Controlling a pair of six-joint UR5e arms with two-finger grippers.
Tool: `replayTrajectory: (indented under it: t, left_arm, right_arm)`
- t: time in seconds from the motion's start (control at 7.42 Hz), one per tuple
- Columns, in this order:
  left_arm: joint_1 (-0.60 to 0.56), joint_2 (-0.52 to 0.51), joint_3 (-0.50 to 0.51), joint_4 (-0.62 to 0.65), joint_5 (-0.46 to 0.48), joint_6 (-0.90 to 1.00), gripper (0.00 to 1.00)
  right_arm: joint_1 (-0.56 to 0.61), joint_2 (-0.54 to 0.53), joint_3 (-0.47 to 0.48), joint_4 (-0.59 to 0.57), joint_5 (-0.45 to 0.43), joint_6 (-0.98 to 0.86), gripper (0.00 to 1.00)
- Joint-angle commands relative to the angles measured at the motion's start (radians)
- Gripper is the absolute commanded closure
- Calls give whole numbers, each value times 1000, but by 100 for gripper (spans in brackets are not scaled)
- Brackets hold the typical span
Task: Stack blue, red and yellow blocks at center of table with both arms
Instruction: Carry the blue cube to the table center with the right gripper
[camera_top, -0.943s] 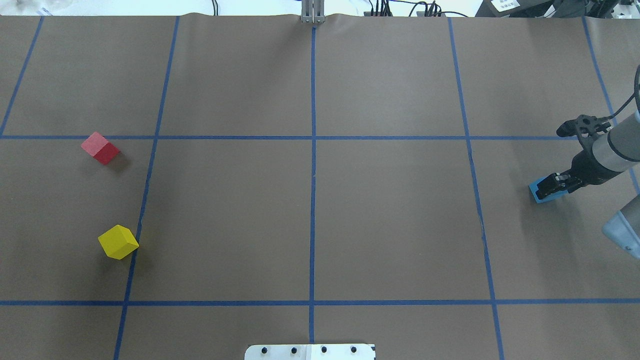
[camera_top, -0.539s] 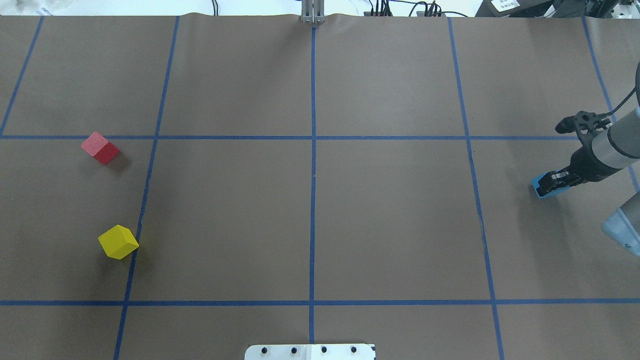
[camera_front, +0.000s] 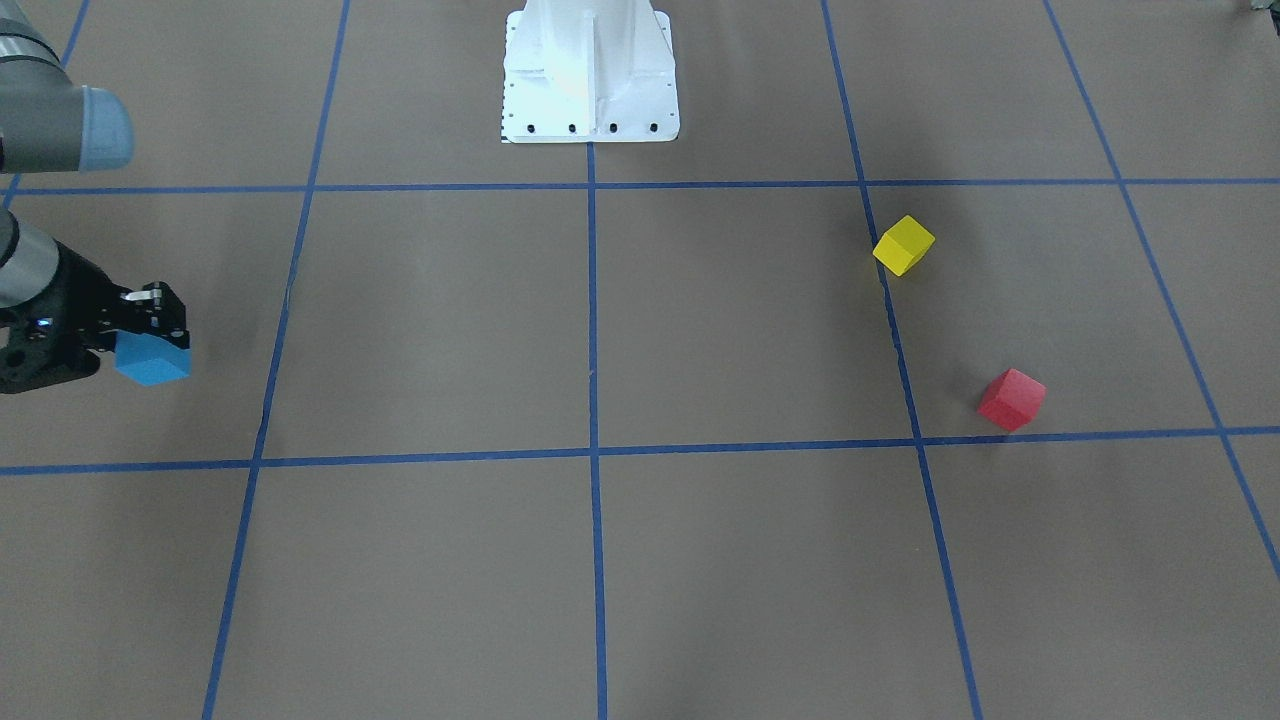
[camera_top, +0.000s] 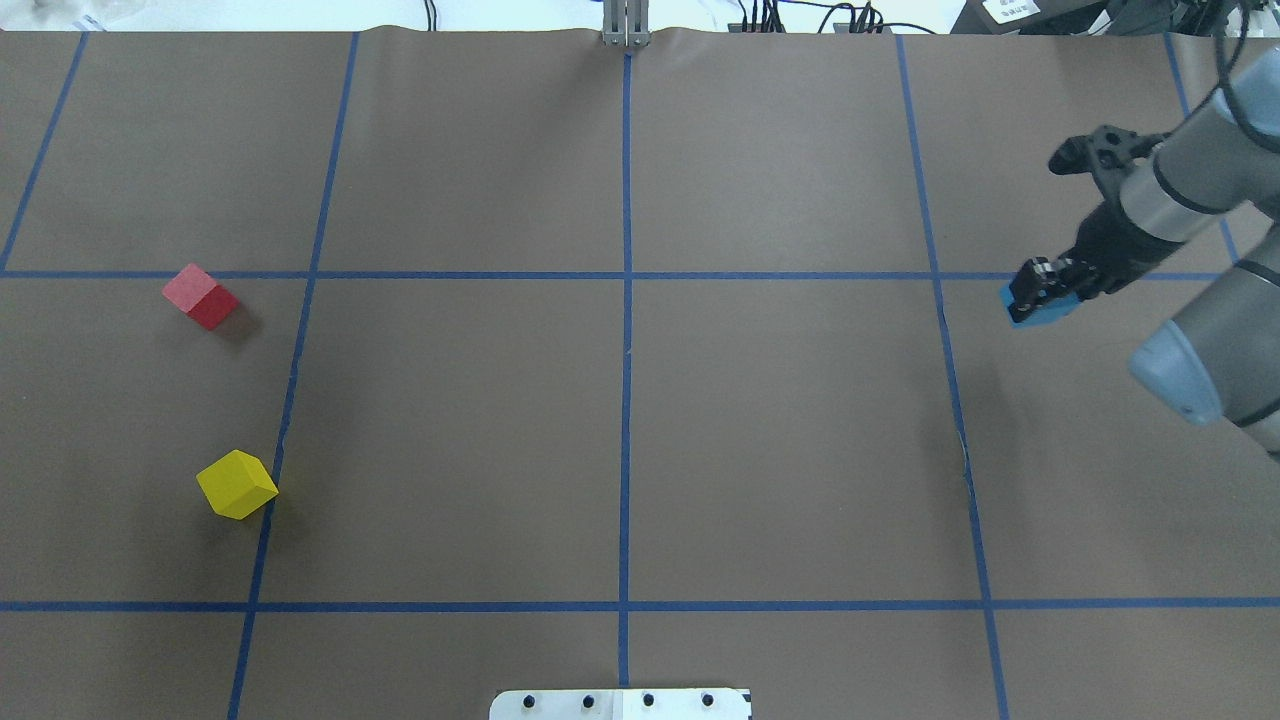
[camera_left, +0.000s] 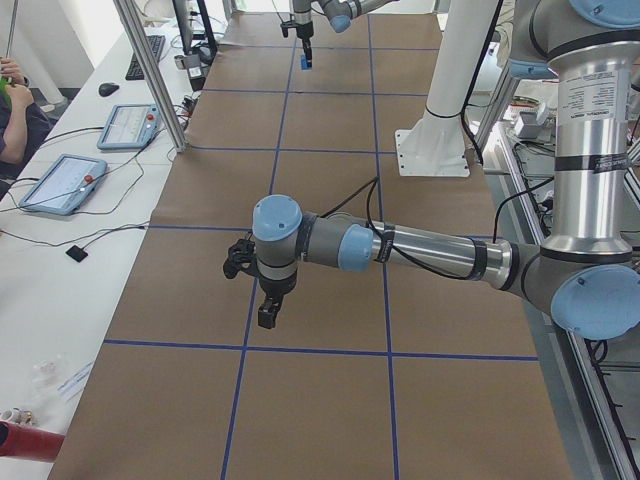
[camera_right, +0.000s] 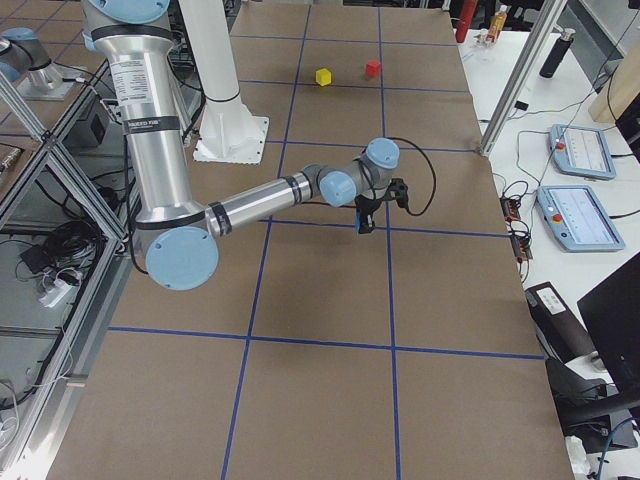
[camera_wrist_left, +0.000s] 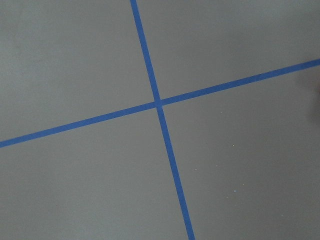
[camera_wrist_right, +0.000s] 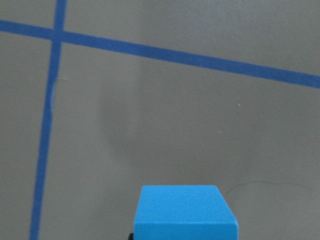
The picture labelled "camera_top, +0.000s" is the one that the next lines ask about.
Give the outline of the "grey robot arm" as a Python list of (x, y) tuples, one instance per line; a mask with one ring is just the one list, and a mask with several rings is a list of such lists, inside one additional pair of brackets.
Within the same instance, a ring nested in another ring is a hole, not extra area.
[(1212, 83), (1171, 128), (1098, 126), (1047, 167), (1085, 176), (1098, 200), (1064, 251), (1027, 259), (1002, 287), (1015, 327), (1169, 273), (1216, 240), (1217, 268), (1184, 269), (1197, 293), (1132, 352), (1132, 377), (1196, 427), (1226, 423), (1277, 457), (1277, 46), (1222, 42)]

